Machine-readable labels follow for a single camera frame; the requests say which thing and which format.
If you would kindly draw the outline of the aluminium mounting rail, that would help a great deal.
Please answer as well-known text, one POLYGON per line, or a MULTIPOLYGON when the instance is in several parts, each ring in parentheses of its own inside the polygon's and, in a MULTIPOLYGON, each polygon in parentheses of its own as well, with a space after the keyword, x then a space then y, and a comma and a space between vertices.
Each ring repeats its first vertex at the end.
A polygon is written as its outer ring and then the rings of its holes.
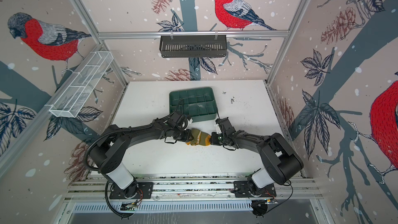
MULTIPOLYGON (((137 182, 154 183, 150 199, 152 201, 184 200, 230 200, 235 199, 231 193, 234 181, 247 181, 243 175, 183 175, 138 177, 137 182)), ((89 175, 85 181, 72 183, 65 200, 103 200, 105 197, 106 179, 100 175, 89 175)), ((274 184, 275 199, 323 199, 313 179, 295 175, 284 185, 274 184)))

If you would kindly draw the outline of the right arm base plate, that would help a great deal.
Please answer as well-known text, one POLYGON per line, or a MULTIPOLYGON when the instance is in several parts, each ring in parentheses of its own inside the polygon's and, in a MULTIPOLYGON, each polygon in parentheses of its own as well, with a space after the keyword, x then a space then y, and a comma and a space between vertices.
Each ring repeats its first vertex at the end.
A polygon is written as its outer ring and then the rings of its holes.
POLYGON ((236 198, 275 198, 276 191, 274 185, 264 188, 257 187, 252 181, 234 181, 231 191, 236 198))

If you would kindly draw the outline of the olive striped sock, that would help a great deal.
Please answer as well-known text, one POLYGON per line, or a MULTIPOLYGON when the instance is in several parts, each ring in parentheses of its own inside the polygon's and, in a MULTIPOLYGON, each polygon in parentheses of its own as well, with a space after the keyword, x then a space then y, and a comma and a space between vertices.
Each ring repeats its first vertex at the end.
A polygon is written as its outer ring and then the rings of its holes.
POLYGON ((206 132, 202 132, 199 129, 192 129, 191 130, 191 137, 189 138, 189 140, 186 142, 187 145, 191 145, 191 146, 209 146, 210 145, 210 139, 211 139, 211 135, 206 133, 206 132))

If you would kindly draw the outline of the horizontal aluminium frame bar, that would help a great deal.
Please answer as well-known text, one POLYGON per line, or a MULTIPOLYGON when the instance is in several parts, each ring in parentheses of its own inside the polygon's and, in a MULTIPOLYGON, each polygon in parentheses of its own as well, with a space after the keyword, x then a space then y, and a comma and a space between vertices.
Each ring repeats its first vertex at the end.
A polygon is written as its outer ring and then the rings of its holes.
POLYGON ((156 39, 161 36, 202 36, 210 35, 213 37, 225 35, 226 37, 282 37, 286 38, 290 35, 288 30, 270 31, 192 31, 192 32, 99 32, 97 37, 100 40, 111 39, 156 39))

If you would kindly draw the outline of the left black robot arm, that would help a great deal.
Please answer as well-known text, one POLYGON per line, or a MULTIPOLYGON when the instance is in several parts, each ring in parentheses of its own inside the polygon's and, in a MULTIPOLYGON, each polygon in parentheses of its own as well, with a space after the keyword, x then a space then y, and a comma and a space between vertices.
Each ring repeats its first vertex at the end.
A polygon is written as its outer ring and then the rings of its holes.
POLYGON ((173 112, 163 118, 156 118, 150 124, 138 127, 120 128, 110 125, 85 152, 84 165, 90 171, 97 171, 121 190, 134 188, 135 177, 123 164, 126 151, 135 145, 151 140, 173 138, 175 142, 192 139, 192 123, 189 115, 173 112))

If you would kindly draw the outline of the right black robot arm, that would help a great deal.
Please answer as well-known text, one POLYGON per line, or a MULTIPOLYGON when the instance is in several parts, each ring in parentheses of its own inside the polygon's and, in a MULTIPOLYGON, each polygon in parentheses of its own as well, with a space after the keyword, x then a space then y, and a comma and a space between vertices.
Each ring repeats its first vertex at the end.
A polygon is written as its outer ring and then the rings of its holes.
POLYGON ((230 151, 245 149, 260 155, 263 167, 251 174, 247 183, 252 194, 274 183, 284 185, 304 168, 302 159, 279 133, 263 136, 237 131, 228 118, 216 119, 216 126, 220 133, 211 134, 211 145, 230 151))

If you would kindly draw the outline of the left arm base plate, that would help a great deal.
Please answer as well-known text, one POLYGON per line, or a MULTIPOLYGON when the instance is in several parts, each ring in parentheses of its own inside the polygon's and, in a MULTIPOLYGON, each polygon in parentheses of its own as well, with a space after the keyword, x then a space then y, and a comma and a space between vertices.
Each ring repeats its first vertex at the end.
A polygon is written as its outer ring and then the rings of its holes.
POLYGON ((111 186, 109 198, 112 200, 127 199, 150 199, 154 183, 152 182, 134 182, 126 189, 120 189, 118 186, 111 186))

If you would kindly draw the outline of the green compartment tray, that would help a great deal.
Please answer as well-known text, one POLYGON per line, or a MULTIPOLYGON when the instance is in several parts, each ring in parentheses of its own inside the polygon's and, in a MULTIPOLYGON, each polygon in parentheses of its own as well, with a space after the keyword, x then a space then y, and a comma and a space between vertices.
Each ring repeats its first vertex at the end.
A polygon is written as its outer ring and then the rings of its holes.
POLYGON ((170 113, 176 110, 190 116, 192 122, 216 119, 218 108, 211 87, 172 91, 169 93, 170 113))

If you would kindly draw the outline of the white mesh wall shelf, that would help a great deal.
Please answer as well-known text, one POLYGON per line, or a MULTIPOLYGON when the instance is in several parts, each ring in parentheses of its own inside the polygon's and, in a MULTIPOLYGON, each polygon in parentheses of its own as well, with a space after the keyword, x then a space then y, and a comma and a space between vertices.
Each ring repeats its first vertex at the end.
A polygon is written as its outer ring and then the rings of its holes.
POLYGON ((113 59, 113 55, 108 51, 90 53, 85 66, 73 73, 71 83, 51 106, 50 113, 55 117, 77 117, 113 59))

